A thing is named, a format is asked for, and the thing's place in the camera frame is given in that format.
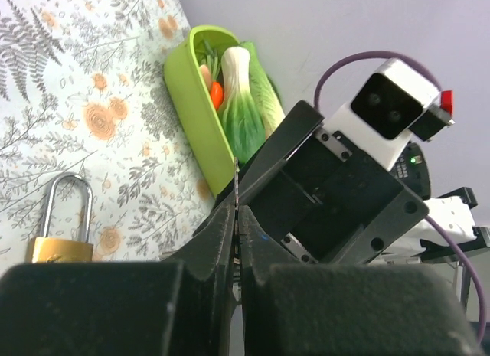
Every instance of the cable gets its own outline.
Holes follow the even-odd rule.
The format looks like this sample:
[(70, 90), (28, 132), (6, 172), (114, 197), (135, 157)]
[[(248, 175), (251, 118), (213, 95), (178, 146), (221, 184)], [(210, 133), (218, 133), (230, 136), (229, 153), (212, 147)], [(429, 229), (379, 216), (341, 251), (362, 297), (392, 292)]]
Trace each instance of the cable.
[(487, 305), (485, 300), (485, 290), (483, 289), (482, 281), (478, 277), (478, 273), (476, 272), (475, 267), (469, 261), (468, 257), (463, 253), (463, 251), (459, 248), (458, 244), (454, 242), (454, 240), (447, 234), (446, 230), (444, 230), (437, 222), (434, 221), (430, 216), (426, 217), (426, 221), (434, 227), (436, 230), (454, 251), (454, 253), (458, 256), (459, 260), (466, 266), (469, 275), (473, 279), (473, 283), (475, 283), (476, 295), (478, 296), (478, 302), (480, 307), (479, 312), (479, 327), (478, 327), (478, 340), (482, 342), (483, 337), (485, 336), (485, 329), (487, 326)]
[(440, 83), (437, 81), (437, 79), (430, 73), (430, 71), (425, 68), (421, 63), (418, 61), (414, 60), (411, 57), (408, 57), (407, 55), (400, 54), (398, 52), (393, 52), (393, 51), (366, 51), (366, 52), (360, 52), (358, 54), (354, 54), (351, 56), (348, 56), (337, 63), (333, 64), (330, 69), (325, 71), (325, 73), (322, 75), (320, 78), (319, 82), (316, 85), (315, 88), (315, 98), (314, 98), (314, 107), (317, 111), (320, 111), (320, 93), (322, 91), (323, 85), (327, 81), (327, 79), (337, 70), (339, 70), (341, 67), (344, 67), (345, 65), (349, 65), (351, 63), (354, 63), (355, 61), (359, 60), (368, 60), (368, 59), (391, 59), (391, 58), (397, 58), (405, 63), (409, 67), (412, 67), (415, 71), (419, 72), (422, 74), (425, 78), (430, 80), (434, 85), (441, 90), (442, 87)]

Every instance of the green container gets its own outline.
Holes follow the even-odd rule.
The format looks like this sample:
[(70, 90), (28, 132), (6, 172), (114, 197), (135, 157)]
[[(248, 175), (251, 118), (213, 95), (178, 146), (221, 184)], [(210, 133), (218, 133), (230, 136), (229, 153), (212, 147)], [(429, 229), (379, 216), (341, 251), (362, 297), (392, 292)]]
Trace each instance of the green container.
[(204, 51), (204, 39), (219, 56), (239, 44), (223, 28), (213, 25), (192, 28), (188, 38), (167, 57), (163, 76), (199, 167), (216, 196), (234, 176), (234, 157), (199, 71), (196, 51)]

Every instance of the carrot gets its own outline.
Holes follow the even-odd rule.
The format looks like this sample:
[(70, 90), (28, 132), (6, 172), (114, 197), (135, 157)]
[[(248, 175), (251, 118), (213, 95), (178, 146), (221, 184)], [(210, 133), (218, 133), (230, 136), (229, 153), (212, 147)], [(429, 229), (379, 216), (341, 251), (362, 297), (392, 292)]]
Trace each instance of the carrot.
[(210, 91), (211, 101), (213, 101), (214, 108), (218, 110), (223, 103), (224, 91), (221, 84), (218, 82), (213, 82)]

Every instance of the padlock shackle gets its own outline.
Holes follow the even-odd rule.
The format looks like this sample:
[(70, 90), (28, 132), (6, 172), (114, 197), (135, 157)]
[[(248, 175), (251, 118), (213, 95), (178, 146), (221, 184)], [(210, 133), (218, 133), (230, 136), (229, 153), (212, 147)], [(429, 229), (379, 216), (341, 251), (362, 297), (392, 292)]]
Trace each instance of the padlock shackle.
[(92, 206), (93, 206), (93, 192), (90, 184), (85, 180), (82, 176), (75, 174), (73, 172), (63, 172), (57, 176), (55, 176), (49, 184), (47, 185), (47, 193), (46, 193), (46, 203), (44, 206), (44, 213), (41, 219), (41, 230), (40, 236), (47, 237), (49, 234), (49, 226), (51, 222), (51, 213), (53, 211), (54, 206), (54, 197), (56, 196), (56, 188), (61, 180), (65, 178), (72, 178), (80, 183), (84, 189), (84, 210), (83, 210), (83, 220), (81, 225), (82, 232), (82, 242), (89, 242), (89, 225), (90, 225), (90, 217), (92, 216)]

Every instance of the floral tablecloth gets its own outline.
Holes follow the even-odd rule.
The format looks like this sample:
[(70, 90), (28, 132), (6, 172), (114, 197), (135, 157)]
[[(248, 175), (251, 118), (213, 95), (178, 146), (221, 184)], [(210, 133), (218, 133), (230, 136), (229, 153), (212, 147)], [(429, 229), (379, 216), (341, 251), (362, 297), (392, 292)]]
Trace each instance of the floral tablecloth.
[[(47, 183), (94, 192), (94, 260), (157, 260), (191, 238), (211, 194), (162, 79), (189, 27), (178, 0), (0, 0), (0, 274), (25, 261)], [(53, 237), (77, 239), (61, 185)]]

